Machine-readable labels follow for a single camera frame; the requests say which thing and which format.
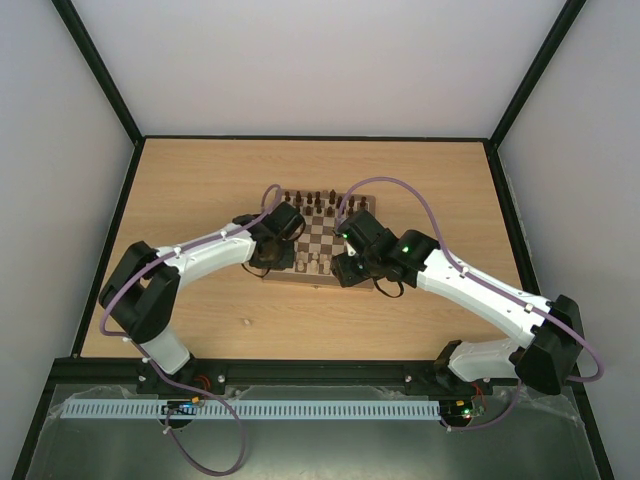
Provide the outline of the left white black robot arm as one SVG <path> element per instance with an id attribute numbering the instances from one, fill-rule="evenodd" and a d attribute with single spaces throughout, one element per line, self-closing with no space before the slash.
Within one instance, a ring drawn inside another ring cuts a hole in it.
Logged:
<path id="1" fill-rule="evenodd" d="M 169 326 L 178 293 L 192 282 L 234 265 L 265 272 L 294 263 L 294 235 L 306 227 L 286 202 L 271 212 L 235 217 L 220 230 L 189 242 L 153 248 L 132 244 L 99 294 L 105 316 L 166 375 L 191 360 L 191 352 Z"/>

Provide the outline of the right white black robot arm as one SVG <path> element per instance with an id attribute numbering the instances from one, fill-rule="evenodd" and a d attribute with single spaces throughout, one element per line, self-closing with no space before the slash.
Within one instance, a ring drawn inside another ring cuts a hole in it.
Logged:
<path id="1" fill-rule="evenodd" d="M 478 315 L 505 334 L 483 343 L 452 341 L 442 352 L 436 379 L 455 392 L 483 378 L 518 379 L 541 393 L 557 395 L 582 350 L 576 326 L 578 304 L 511 287 L 447 254 L 441 244 L 417 231 L 396 236 L 367 211 L 336 229 L 346 252 L 331 260 L 343 288 L 381 279 L 444 297 Z"/>

